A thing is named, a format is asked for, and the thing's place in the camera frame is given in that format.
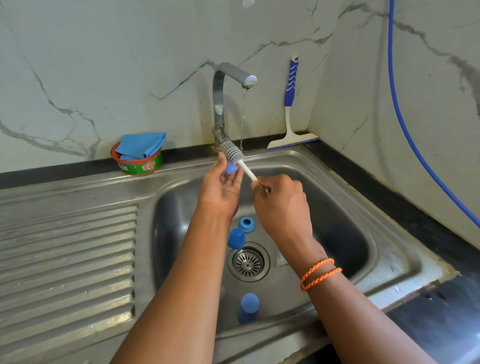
blue hose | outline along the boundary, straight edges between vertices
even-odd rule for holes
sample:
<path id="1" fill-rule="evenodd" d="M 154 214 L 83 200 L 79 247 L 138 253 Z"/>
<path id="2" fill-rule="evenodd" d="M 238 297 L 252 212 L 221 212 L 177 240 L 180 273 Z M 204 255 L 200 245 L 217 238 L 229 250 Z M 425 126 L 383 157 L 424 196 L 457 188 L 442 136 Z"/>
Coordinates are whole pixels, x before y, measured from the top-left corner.
<path id="1" fill-rule="evenodd" d="M 433 180 L 435 182 L 437 182 L 437 185 L 440 186 L 440 188 L 448 195 L 448 197 L 450 197 L 451 200 L 453 202 L 455 202 L 455 205 L 457 205 L 460 208 L 460 210 L 462 210 L 465 213 L 465 215 L 467 215 L 470 218 L 470 220 L 472 220 L 473 223 L 480 228 L 479 218 L 476 217 L 473 214 L 473 212 L 471 212 L 462 203 L 462 201 L 460 201 L 458 199 L 458 197 L 453 194 L 452 191 L 450 191 L 450 189 L 435 174 L 435 172 L 428 165 L 427 161 L 420 154 L 420 151 L 418 150 L 417 146 L 413 142 L 412 137 L 410 136 L 410 133 L 408 132 L 407 126 L 405 125 L 405 121 L 403 120 L 403 116 L 402 116 L 402 113 L 400 111 L 400 106 L 398 105 L 398 100 L 396 98 L 395 79 L 393 77 L 393 26 L 394 26 L 393 14 L 394 14 L 394 8 L 395 8 L 395 0 L 390 0 L 390 10 L 389 10 L 389 13 L 388 13 L 388 78 L 390 80 L 390 91 L 392 93 L 392 101 L 393 101 L 393 106 L 395 108 L 396 117 L 398 118 L 398 122 L 400 123 L 400 127 L 402 128 L 403 134 L 405 135 L 405 137 L 408 141 L 408 144 L 410 145 L 410 148 L 412 148 L 413 153 L 415 153 L 418 160 L 420 161 L 422 166 L 425 168 L 425 170 L 428 172 L 428 174 L 433 178 Z"/>

marble wall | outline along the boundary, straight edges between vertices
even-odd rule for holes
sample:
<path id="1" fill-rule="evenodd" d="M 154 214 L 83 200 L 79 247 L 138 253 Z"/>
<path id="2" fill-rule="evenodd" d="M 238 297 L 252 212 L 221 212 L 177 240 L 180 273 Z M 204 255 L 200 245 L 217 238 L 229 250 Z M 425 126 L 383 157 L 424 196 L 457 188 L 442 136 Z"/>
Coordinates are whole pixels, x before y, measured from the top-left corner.
<path id="1" fill-rule="evenodd" d="M 165 148 L 213 141 L 213 69 L 255 74 L 244 137 L 307 128 L 338 0 L 1 0 L 0 172 L 107 158 L 126 133 L 164 131 Z M 225 82 L 240 137 L 241 87 Z"/>
<path id="2" fill-rule="evenodd" d="M 480 230 L 417 161 L 389 90 L 388 2 L 345 0 L 309 129 L 480 248 Z M 417 147 L 480 217 L 480 2 L 396 2 L 398 100 Z"/>

faucet spout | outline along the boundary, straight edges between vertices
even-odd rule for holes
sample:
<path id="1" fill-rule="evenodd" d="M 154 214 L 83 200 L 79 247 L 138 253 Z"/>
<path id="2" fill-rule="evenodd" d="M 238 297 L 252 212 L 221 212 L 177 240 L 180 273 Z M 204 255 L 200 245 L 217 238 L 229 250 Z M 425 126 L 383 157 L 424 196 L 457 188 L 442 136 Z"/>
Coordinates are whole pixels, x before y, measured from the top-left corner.
<path id="1" fill-rule="evenodd" d="M 212 132 L 215 137 L 215 146 L 217 148 L 220 147 L 220 144 L 225 139 L 230 139 L 225 132 L 225 119 L 223 112 L 223 82 L 225 80 L 225 75 L 233 78 L 243 88 L 251 88 L 257 84 L 257 78 L 254 75 L 231 63 L 223 62 L 215 67 L 215 74 L 213 76 L 214 126 Z"/>

person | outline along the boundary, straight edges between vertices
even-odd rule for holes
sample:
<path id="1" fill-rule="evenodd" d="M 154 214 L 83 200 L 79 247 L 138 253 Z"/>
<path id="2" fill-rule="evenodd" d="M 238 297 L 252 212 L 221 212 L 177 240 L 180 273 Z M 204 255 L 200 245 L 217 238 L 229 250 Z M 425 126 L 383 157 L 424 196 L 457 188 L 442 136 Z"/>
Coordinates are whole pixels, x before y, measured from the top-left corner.
<path id="1" fill-rule="evenodd" d="M 197 208 L 169 275 L 111 364 L 212 362 L 227 236 L 243 177 L 241 169 L 227 176 L 226 167 L 227 159 L 220 153 L 204 177 Z M 313 238 L 301 183 L 286 175 L 259 177 L 252 189 L 263 228 L 302 278 L 327 255 Z M 197 269 L 199 256 L 209 256 L 209 269 L 202 274 Z M 334 268 L 332 263 L 321 265 L 304 285 Z M 434 363 L 341 273 L 320 281 L 307 293 L 342 363 Z"/>

running water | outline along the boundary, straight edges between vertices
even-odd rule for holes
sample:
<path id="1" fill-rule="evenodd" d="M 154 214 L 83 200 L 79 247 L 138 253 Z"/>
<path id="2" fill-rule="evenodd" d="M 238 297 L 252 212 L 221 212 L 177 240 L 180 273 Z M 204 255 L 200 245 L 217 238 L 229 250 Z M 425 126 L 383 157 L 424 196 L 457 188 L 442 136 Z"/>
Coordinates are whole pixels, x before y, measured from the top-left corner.
<path id="1" fill-rule="evenodd" d="M 241 90 L 241 121 L 240 121 L 240 151 L 243 152 L 243 123 L 245 122 L 245 107 L 246 107 L 246 97 L 247 97 L 247 88 L 242 88 Z"/>

